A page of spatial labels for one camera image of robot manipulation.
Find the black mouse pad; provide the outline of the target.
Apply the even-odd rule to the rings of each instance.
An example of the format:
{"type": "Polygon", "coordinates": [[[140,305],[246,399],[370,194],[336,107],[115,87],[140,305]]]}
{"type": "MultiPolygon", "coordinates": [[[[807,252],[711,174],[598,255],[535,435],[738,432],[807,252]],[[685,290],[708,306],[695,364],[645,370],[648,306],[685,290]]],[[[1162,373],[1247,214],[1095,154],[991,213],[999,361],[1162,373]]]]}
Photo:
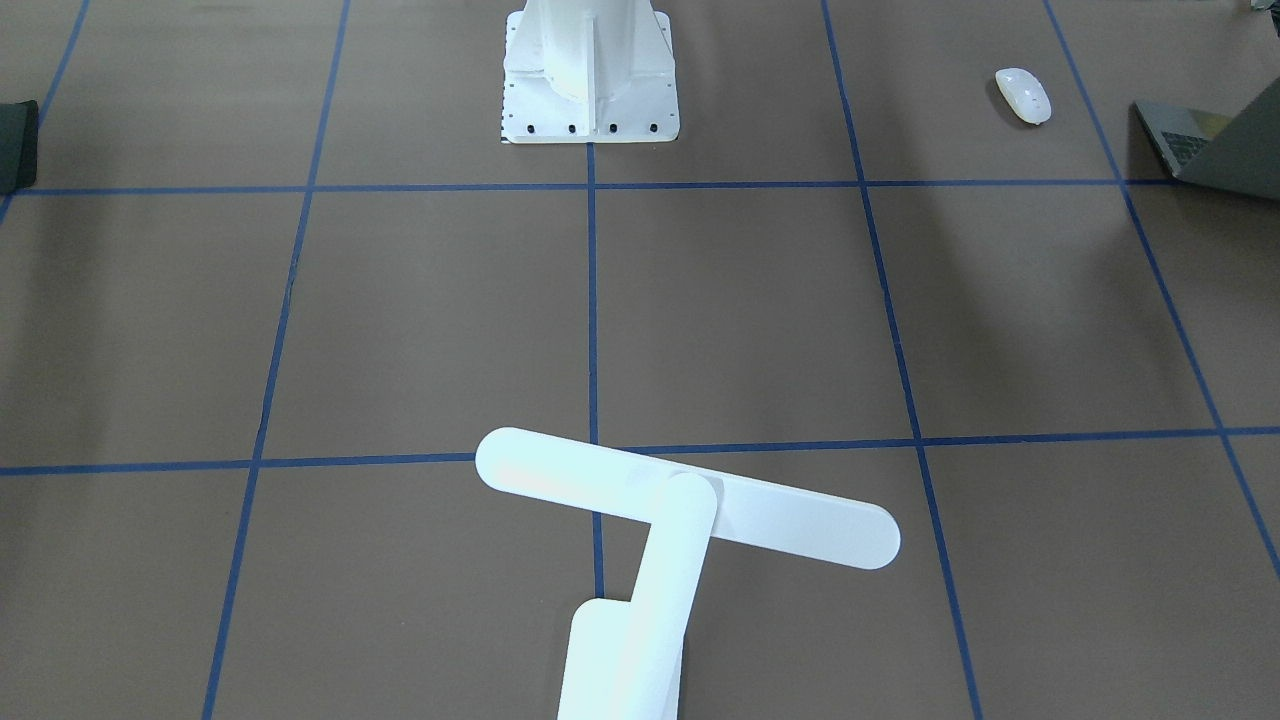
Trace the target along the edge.
{"type": "Polygon", "coordinates": [[[1,195],[33,186],[38,177],[38,114],[35,100],[1,105],[1,195]]]}

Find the white computer mouse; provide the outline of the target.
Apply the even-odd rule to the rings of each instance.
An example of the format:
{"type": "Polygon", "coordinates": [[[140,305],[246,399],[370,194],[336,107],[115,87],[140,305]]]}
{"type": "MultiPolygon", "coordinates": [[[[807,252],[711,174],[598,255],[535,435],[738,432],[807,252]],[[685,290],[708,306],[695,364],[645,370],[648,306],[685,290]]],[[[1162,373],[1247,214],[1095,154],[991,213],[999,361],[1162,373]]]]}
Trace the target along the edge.
{"type": "Polygon", "coordinates": [[[995,83],[1012,114],[1029,126],[1042,126],[1053,115],[1044,86],[1029,70],[1009,67],[995,72],[995,83]]]}

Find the grey laptop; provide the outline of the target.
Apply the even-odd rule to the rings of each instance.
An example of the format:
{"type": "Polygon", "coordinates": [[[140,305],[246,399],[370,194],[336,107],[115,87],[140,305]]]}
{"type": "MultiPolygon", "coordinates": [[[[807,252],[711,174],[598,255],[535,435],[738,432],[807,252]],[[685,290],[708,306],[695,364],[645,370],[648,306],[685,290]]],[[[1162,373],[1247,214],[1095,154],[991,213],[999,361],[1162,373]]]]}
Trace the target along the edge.
{"type": "Polygon", "coordinates": [[[1279,199],[1279,81],[1225,117],[1165,102],[1134,109],[1176,181],[1256,199],[1279,199]]]}

